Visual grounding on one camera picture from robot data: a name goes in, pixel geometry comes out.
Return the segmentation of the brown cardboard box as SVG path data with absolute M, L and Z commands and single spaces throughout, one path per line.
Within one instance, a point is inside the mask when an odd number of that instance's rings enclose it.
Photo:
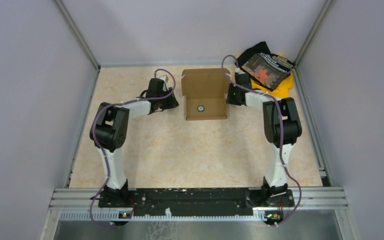
M 225 120 L 230 81 L 222 68 L 190 68 L 181 74 L 181 91 L 187 121 Z

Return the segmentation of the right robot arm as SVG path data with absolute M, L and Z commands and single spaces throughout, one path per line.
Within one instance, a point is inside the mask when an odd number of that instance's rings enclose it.
M 235 73 L 228 87 L 226 103 L 246 106 L 262 112 L 266 140 L 273 154 L 269 171 L 263 178 L 260 199 L 267 206 L 275 206 L 288 196 L 288 165 L 293 147 L 302 135 L 302 125 L 295 100 L 277 99 L 258 89 L 252 89 L 246 73 Z

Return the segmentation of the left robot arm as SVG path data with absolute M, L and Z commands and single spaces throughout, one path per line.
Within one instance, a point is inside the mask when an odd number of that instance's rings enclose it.
M 126 103 L 102 102 L 96 112 L 89 137 L 99 149 L 106 179 L 96 195 L 101 208 L 124 207 L 130 203 L 128 179 L 122 159 L 131 120 L 179 106 L 168 76 L 151 78 L 148 88 L 135 100 Z

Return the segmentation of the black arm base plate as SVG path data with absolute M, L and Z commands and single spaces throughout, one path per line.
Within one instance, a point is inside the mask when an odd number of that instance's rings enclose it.
M 129 189 L 129 193 L 127 205 L 110 208 L 130 208 L 135 217 L 163 216 L 166 212 L 174 217 L 242 217 L 251 216 L 256 207 L 279 209 L 295 205 L 291 190 L 288 198 L 267 205 L 261 200 L 259 187 L 136 188 Z

